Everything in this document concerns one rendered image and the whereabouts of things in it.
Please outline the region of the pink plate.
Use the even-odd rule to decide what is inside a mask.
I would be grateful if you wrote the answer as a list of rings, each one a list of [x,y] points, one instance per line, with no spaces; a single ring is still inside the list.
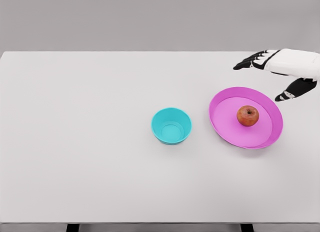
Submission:
[[[259,112],[253,126],[237,120],[242,106]],[[277,105],[265,94],[248,87],[229,87],[218,92],[209,103],[208,114],[215,131],[227,142],[245,149],[262,149],[275,143],[283,131],[283,117]]]

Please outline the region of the red apple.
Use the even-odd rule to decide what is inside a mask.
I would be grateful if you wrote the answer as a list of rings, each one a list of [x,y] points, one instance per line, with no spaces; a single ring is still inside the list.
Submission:
[[[251,127],[258,122],[260,114],[255,107],[244,105],[237,110],[236,118],[241,125]]]

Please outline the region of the blue bowl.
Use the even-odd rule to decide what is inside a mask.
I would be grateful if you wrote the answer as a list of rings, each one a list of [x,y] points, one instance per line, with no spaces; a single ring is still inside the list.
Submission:
[[[193,128],[190,116],[175,107],[157,111],[151,119],[150,126],[153,135],[166,145],[182,143],[189,137]]]

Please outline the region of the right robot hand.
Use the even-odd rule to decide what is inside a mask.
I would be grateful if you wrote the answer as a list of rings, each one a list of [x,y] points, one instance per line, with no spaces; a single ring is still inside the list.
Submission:
[[[256,52],[237,63],[233,69],[256,68],[280,76],[295,77],[276,102],[298,98],[320,83],[320,53],[297,49],[266,49]]]

